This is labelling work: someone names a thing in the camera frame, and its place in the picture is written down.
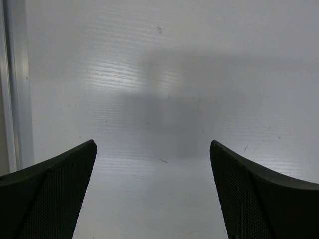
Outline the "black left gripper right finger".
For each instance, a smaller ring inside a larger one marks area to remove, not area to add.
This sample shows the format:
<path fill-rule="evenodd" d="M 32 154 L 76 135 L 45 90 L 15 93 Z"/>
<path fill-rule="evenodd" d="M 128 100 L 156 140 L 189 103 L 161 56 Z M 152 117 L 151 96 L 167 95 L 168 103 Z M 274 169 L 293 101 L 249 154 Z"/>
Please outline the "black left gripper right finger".
<path fill-rule="evenodd" d="M 230 239 L 317 239 L 319 186 L 248 160 L 218 141 L 210 161 Z"/>

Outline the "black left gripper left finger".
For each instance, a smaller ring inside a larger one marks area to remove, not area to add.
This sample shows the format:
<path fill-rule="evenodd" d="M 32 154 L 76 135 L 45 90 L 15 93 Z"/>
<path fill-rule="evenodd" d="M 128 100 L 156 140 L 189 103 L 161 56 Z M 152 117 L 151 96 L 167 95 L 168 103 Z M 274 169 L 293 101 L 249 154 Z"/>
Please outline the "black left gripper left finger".
<path fill-rule="evenodd" d="M 94 140 L 0 178 L 2 239 L 71 239 L 97 155 Z"/>

